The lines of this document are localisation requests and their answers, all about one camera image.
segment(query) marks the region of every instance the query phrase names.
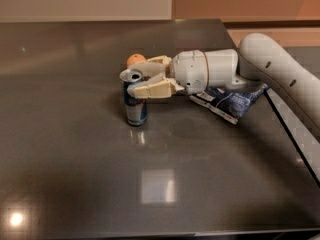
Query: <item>blue can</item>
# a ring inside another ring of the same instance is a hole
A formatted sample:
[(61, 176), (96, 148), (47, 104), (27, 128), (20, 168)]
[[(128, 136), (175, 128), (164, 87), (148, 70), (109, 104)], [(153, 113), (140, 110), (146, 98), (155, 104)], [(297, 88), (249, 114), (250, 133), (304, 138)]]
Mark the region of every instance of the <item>blue can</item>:
[(136, 69), (126, 69), (121, 72), (120, 79), (123, 83), (124, 103), (127, 111), (128, 123), (133, 126), (143, 125), (148, 117), (145, 99), (136, 99), (128, 94), (128, 87), (142, 82), (143, 74)]

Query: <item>robotic hand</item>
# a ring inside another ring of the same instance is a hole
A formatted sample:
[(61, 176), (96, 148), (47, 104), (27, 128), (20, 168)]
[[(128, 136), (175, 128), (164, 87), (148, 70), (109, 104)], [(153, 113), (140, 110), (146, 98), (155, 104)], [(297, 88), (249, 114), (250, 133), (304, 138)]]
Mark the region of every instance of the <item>robotic hand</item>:
[(175, 93), (191, 95), (207, 87), (252, 92), (266, 83), (319, 140), (320, 80), (268, 36), (246, 36), (238, 52), (187, 51), (172, 60), (161, 56), (133, 64), (130, 68), (141, 70), (150, 79), (131, 86), (128, 93), (146, 99), (171, 97)]

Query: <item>table surface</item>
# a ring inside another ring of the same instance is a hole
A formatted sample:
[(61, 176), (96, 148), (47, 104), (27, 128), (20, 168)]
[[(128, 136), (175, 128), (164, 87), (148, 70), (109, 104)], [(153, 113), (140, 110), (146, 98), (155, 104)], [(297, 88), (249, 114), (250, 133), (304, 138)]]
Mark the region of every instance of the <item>table surface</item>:
[(127, 57), (234, 48), (219, 20), (1, 24), (0, 40), (1, 237), (320, 227), (319, 189), (265, 97), (236, 126), (185, 96), (126, 123)]

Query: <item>grey table top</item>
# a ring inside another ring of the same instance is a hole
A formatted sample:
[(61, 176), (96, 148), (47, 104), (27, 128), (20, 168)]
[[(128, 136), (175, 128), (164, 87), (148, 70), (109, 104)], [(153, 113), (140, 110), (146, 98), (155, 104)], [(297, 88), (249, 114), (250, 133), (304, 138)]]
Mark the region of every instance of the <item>grey table top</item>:
[(264, 97), (237, 126), (184, 96), (126, 123), (129, 55), (232, 47), (219, 20), (1, 24), (0, 237), (319, 228), (319, 189)]

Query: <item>blue package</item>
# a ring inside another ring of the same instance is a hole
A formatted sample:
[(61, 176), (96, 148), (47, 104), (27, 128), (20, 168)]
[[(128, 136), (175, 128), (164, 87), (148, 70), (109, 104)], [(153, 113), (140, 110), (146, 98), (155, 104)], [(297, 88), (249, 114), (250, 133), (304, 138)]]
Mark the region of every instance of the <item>blue package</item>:
[(267, 88), (267, 85), (262, 85), (258, 91), (252, 93), (234, 93), (221, 88), (207, 88), (204, 92), (191, 95), (190, 99), (230, 123), (237, 124), (238, 119)]

